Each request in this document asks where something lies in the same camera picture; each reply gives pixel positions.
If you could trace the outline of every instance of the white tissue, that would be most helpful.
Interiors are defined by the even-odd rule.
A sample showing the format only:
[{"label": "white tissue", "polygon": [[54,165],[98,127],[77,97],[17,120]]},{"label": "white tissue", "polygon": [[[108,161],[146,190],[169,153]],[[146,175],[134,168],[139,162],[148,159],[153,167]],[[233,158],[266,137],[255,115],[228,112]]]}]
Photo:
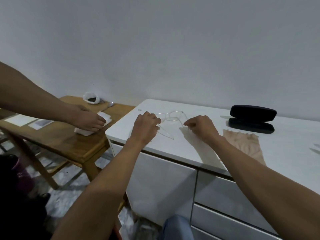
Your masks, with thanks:
[{"label": "white tissue", "polygon": [[[112,119],[111,119],[111,115],[108,115],[106,113],[103,113],[103,112],[98,112],[98,115],[100,115],[102,118],[104,118],[106,120],[106,123],[104,124],[104,126],[106,126],[107,124],[109,124]],[[79,129],[79,128],[75,128],[74,129],[74,132],[75,133],[78,133],[80,135],[83,135],[83,136],[90,136],[91,134],[93,134],[94,132],[93,131],[88,131],[88,130],[84,130],[84,129]]]}]

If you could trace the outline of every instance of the clear eyeglass frame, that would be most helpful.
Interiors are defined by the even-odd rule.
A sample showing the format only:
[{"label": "clear eyeglass frame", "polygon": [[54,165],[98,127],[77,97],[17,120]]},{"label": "clear eyeglass frame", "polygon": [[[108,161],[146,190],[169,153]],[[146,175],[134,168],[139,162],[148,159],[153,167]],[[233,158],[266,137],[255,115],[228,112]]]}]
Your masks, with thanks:
[{"label": "clear eyeglass frame", "polygon": [[[183,126],[183,123],[180,120],[182,115],[185,116],[187,121],[188,117],[182,110],[175,110],[175,111],[171,111],[170,113],[158,113],[156,116],[161,119],[161,123],[165,121],[179,121],[180,124]],[[158,126],[168,134],[168,136],[162,134],[163,136],[169,137],[170,139],[174,140],[174,137],[168,131],[166,131],[161,125],[158,124]]]}]

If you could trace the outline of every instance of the cabinet door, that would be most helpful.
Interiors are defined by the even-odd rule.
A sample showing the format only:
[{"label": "cabinet door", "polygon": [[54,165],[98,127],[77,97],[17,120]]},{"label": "cabinet door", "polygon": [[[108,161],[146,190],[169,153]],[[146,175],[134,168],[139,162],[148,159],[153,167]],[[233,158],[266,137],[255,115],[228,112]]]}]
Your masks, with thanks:
[{"label": "cabinet door", "polygon": [[[112,144],[115,155],[122,146]],[[174,214],[191,218],[197,171],[140,153],[127,187],[132,210],[162,226]]]}]

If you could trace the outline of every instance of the white plastic bag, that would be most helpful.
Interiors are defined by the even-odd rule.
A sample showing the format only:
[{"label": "white plastic bag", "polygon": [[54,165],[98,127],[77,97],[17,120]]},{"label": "white plastic bag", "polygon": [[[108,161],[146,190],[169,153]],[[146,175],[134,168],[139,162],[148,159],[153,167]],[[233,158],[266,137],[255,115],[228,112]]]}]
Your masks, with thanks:
[{"label": "white plastic bag", "polygon": [[93,92],[86,92],[82,98],[88,104],[98,104],[100,102],[99,96],[95,95]]}]

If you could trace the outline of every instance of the table leg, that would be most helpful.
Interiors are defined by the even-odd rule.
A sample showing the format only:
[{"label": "table leg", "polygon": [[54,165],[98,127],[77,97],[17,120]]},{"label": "table leg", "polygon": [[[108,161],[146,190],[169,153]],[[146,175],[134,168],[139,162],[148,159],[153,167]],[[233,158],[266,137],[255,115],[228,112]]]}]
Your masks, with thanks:
[{"label": "table leg", "polygon": [[9,132],[8,130],[2,130],[2,132],[6,135],[6,137],[12,142],[12,144],[19,150],[20,154],[28,159],[31,165],[37,170],[42,177],[48,182],[48,184],[54,189],[58,189],[59,185],[54,181],[51,177],[50,173],[46,170],[46,168],[42,165],[39,159],[35,156],[35,154],[30,150],[28,145],[24,142],[23,139]]},{"label": "table leg", "polygon": [[86,161],[82,163],[82,168],[88,176],[89,181],[91,182],[99,174],[98,167],[93,160]]}]

